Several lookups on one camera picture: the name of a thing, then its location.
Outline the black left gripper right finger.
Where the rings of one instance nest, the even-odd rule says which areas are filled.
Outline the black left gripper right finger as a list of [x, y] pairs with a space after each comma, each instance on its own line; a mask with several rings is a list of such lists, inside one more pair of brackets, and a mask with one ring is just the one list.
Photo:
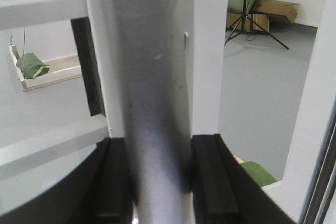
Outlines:
[[220, 134], [194, 135], [196, 223], [293, 223], [236, 161]]

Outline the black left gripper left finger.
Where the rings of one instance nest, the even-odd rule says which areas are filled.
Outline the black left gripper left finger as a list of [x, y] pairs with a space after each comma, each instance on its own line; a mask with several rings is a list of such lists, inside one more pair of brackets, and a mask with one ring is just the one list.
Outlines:
[[131, 223], [125, 141], [105, 138], [70, 174], [1, 223]]

